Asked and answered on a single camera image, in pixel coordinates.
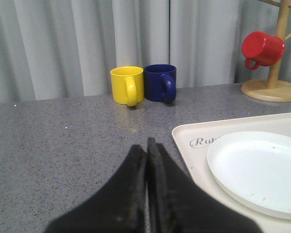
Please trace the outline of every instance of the tray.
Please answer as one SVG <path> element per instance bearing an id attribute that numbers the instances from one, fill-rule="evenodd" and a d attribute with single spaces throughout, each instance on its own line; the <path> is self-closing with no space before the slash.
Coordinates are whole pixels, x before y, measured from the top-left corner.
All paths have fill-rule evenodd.
<path id="1" fill-rule="evenodd" d="M 218 185 L 209 169 L 209 146 L 223 135 L 243 131 L 291 137 L 291 113 L 180 125 L 173 129 L 172 136 L 192 179 L 200 188 L 222 204 L 256 221 L 265 233 L 291 233 L 291 220 L 268 216 L 242 205 Z"/>

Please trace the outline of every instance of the cup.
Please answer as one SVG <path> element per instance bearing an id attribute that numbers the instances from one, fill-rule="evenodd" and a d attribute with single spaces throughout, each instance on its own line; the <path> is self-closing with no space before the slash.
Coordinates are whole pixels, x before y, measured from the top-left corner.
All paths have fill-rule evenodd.
<path id="1" fill-rule="evenodd" d="M 246 57 L 245 65 L 250 70 L 275 64 L 281 59 L 284 51 L 285 42 L 280 37 L 260 31 L 250 33 L 242 43 L 242 53 Z M 251 61 L 255 61 L 253 66 L 250 66 Z"/>
<path id="2" fill-rule="evenodd" d="M 176 67 L 168 64 L 149 65 L 145 70 L 145 98 L 171 103 L 176 98 Z"/>
<path id="3" fill-rule="evenodd" d="M 141 67 L 118 67 L 110 71 L 115 102 L 136 106 L 143 101 L 144 75 Z"/>

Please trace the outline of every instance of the speckled countertop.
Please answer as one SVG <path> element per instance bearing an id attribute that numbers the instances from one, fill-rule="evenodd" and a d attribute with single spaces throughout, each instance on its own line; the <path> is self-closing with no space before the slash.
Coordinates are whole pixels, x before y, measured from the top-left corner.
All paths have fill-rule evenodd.
<path id="1" fill-rule="evenodd" d="M 0 233 L 43 232 L 106 183 L 132 144 L 146 150 L 149 136 L 188 174 L 176 126 L 291 112 L 291 102 L 255 100 L 240 87 L 181 88 L 173 104 L 136 108 L 111 95 L 0 104 Z"/>

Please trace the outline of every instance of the yellow mug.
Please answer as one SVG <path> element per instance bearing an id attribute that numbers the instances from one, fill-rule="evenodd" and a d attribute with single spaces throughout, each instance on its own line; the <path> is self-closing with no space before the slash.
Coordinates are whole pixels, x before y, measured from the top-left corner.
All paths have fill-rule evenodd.
<path id="1" fill-rule="evenodd" d="M 115 102 L 133 107 L 144 100 L 143 72 L 141 67 L 118 67 L 110 71 Z"/>

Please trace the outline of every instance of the wooden base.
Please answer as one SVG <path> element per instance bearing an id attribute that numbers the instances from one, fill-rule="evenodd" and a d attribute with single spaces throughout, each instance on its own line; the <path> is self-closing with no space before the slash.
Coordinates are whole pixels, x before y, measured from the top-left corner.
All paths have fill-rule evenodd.
<path id="1" fill-rule="evenodd" d="M 277 87 L 267 88 L 267 80 L 254 79 L 242 85 L 242 92 L 246 95 L 270 102 L 291 102 L 291 83 L 278 80 Z"/>

